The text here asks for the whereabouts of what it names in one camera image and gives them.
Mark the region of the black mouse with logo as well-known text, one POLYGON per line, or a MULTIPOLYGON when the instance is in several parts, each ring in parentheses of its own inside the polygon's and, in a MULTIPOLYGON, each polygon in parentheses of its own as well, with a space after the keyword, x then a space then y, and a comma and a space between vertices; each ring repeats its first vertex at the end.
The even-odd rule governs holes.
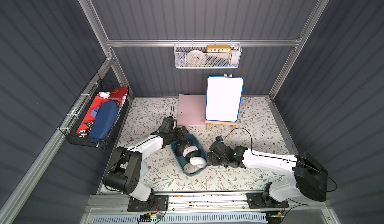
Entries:
POLYGON ((190 139, 177 141, 176 147, 175 147, 176 156, 177 157, 182 156, 184 153, 184 150, 192 145, 193 145, 193 142, 190 139))

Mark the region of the teal plastic storage box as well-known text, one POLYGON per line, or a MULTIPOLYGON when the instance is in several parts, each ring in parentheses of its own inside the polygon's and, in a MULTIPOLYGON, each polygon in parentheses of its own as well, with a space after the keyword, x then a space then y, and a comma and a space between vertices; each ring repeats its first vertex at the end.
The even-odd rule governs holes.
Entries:
POLYGON ((189 177, 199 174, 208 166, 208 155, 192 134, 182 140, 174 141, 171 149, 183 173, 189 177))

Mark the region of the light grey white mouse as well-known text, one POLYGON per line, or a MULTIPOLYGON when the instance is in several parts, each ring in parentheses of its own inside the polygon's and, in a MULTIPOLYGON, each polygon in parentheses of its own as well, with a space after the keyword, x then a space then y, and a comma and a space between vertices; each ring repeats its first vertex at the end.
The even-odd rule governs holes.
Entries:
POLYGON ((191 163, 187 163, 184 167, 183 167, 183 171, 185 174, 188 174, 188 175, 192 175, 196 172, 198 172, 201 168, 197 167, 197 166, 194 166, 192 165, 191 163))

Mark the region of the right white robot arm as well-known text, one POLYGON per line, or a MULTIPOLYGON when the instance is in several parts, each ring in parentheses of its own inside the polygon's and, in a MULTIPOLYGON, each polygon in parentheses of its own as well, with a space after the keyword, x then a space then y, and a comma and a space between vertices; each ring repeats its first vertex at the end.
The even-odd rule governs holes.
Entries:
POLYGON ((277 155, 237 146, 234 149, 216 140, 210 146, 210 166, 263 169, 281 174, 286 180, 267 182, 261 194, 251 197, 250 208, 287 208, 288 199, 304 196, 312 201, 327 199, 328 172, 311 155, 277 155))

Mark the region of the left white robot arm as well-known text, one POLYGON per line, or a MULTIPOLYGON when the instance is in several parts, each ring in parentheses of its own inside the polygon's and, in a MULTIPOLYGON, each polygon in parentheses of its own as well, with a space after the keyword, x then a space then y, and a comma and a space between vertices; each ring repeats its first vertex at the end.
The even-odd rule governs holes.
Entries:
POLYGON ((176 119, 164 118, 162 125, 148 138, 131 147, 117 147, 112 151, 102 183, 129 195, 139 208, 149 211, 155 206, 155 194, 140 181, 143 160, 188 135, 185 126, 177 127, 176 119))

